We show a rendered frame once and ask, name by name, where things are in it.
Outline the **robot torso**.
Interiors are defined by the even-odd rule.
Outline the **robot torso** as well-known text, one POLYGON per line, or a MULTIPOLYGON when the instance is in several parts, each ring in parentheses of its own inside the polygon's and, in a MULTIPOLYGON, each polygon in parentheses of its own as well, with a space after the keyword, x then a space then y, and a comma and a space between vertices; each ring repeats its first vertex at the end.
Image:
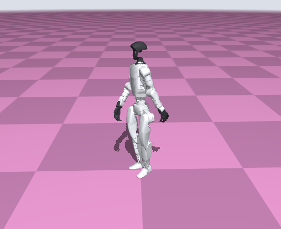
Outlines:
POLYGON ((143 98, 147 96, 146 91, 148 90, 148 87, 140 75, 139 68, 142 66, 148 67, 148 65, 143 64, 142 62, 138 62, 139 64, 137 65, 135 65, 135 63, 132 64, 130 69, 131 89, 132 94, 136 99, 136 102, 133 104, 133 108, 135 113, 138 116, 141 116, 143 114, 143 110, 149 111, 149 105, 145 102, 145 98, 143 98))

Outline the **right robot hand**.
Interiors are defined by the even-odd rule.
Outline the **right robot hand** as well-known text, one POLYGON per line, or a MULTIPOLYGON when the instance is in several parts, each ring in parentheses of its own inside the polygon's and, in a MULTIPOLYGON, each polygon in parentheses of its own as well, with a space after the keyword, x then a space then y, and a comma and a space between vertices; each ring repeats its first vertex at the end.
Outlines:
POLYGON ((116 109, 114 110, 114 118, 117 120, 117 121, 121 121, 120 120, 120 109, 122 108, 122 106, 120 106, 120 101, 117 102, 117 105, 116 105, 116 109))

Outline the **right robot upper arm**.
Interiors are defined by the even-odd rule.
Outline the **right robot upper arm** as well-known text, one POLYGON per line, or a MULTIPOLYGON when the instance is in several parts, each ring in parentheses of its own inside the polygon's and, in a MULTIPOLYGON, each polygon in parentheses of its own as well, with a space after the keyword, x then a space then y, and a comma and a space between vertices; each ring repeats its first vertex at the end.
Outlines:
MULTIPOLYGON (((131 69, 132 64, 133 64, 133 63, 131 63, 131 65, 130 65, 130 69, 131 69)), ((129 82, 125 84, 125 88, 128 89, 128 90, 132 90, 132 89, 131 89, 130 74, 129 74, 129 82)))

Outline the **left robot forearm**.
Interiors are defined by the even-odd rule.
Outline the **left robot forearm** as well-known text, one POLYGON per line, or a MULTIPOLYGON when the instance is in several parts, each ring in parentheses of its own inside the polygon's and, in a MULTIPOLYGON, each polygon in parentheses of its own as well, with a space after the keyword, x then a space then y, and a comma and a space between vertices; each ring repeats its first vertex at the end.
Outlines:
POLYGON ((157 109, 159 109, 161 112, 163 112, 165 110, 165 108, 163 107, 163 105, 159 99, 158 93, 155 90, 151 90, 151 96, 152 96, 151 100, 155 104, 155 107, 157 109))

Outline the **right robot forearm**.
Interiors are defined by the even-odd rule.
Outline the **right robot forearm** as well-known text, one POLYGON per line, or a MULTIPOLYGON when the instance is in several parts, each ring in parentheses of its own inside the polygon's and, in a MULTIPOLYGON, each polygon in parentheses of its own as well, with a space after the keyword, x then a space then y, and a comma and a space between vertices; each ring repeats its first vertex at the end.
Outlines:
POLYGON ((124 102, 126 101, 129 94, 130 94, 130 91, 124 87, 123 93, 118 100, 118 101, 120 101, 120 106, 124 105, 124 102))

